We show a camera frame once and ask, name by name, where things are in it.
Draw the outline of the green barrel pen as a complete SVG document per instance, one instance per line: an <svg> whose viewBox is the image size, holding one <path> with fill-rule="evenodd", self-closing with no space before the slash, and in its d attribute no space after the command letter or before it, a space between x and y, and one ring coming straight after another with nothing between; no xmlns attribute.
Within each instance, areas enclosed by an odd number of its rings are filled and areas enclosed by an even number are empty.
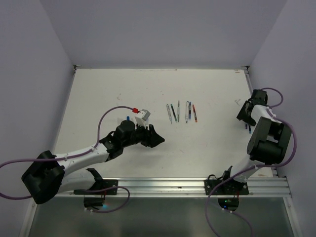
<svg viewBox="0 0 316 237"><path fill-rule="evenodd" d="M177 122L178 122L178 119L177 119L177 116L176 116L176 113L175 113L174 107L173 107L173 105L172 105L172 104L170 104L170 106L171 106L172 114L173 114L173 116L174 116L174 120L175 120L175 122L177 123Z"/></svg>

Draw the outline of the clear grey pen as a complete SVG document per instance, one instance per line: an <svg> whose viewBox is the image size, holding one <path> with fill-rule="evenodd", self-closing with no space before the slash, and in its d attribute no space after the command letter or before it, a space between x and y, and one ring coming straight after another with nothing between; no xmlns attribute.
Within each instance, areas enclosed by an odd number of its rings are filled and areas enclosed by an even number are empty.
<svg viewBox="0 0 316 237"><path fill-rule="evenodd" d="M177 102L177 121L180 121L180 100Z"/></svg>

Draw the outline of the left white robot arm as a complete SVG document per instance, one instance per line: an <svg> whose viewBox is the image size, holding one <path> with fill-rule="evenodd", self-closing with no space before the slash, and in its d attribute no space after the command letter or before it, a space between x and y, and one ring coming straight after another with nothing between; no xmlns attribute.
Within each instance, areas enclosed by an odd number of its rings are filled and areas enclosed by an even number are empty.
<svg viewBox="0 0 316 237"><path fill-rule="evenodd" d="M89 170L87 174L74 173L90 165L109 162L122 155L124 148L141 144L154 148L165 139L158 135L152 124L147 127L124 120L81 156L79 152L57 158L51 151L42 152L22 175L21 179L35 203L43 204L58 193L72 190L88 190L97 194L102 190L101 176Z"/></svg>

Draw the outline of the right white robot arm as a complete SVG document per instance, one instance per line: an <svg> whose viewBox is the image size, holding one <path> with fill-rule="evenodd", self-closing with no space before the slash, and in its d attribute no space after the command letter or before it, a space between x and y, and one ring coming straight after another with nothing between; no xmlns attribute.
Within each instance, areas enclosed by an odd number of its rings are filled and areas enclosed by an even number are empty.
<svg viewBox="0 0 316 237"><path fill-rule="evenodd" d="M251 97L245 101L237 119L253 128L251 138L246 157L224 171L220 181L222 192L231 194L237 189L237 182L245 183L262 168L283 166L290 139L295 135L291 126L272 111L282 102L282 93L270 87L253 90Z"/></svg>

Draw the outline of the clear slim pen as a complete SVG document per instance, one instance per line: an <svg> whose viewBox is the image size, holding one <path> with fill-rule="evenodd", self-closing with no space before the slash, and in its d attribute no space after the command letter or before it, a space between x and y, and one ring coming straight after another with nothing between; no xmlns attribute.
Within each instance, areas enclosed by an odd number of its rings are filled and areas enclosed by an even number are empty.
<svg viewBox="0 0 316 237"><path fill-rule="evenodd" d="M170 110L169 104L166 105L166 108L167 108L167 113L168 113L170 123L172 124L172 115L171 115L171 110Z"/></svg>

